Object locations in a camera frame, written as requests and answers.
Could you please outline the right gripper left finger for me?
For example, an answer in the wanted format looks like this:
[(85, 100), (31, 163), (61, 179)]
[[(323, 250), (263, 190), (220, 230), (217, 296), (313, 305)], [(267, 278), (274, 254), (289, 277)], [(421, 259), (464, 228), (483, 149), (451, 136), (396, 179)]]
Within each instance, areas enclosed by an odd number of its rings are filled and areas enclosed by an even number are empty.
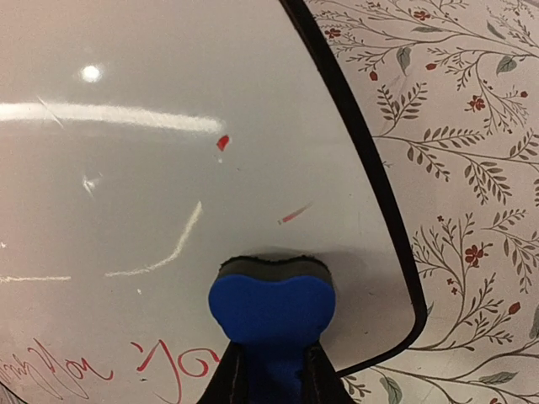
[(230, 342), (198, 404), (247, 404), (248, 372), (243, 346)]

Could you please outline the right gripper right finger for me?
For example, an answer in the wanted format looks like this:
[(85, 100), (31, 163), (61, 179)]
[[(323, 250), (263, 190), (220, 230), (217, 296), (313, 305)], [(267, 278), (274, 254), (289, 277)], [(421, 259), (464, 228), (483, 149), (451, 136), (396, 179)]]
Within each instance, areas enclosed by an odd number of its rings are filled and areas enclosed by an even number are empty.
[(305, 403), (355, 403), (320, 343), (314, 343), (305, 351)]

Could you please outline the blue whiteboard eraser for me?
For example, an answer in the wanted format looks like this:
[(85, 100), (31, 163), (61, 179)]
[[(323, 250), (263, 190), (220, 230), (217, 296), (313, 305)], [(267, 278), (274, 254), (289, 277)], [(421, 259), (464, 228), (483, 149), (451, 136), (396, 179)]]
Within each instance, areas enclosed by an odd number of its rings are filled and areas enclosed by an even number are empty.
[(219, 268), (208, 302), (245, 363), (247, 401), (301, 402), (305, 352), (335, 312), (328, 267), (308, 256), (230, 258)]

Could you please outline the white whiteboard black frame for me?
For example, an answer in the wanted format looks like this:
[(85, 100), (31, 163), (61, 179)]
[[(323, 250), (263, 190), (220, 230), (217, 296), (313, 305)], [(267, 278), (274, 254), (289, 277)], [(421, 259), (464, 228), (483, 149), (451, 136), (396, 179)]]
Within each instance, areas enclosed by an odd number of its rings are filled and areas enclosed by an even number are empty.
[(254, 324), (244, 280), (302, 263), (338, 375), (427, 310), (364, 116), (302, 1), (1, 4), (1, 400), (194, 403)]

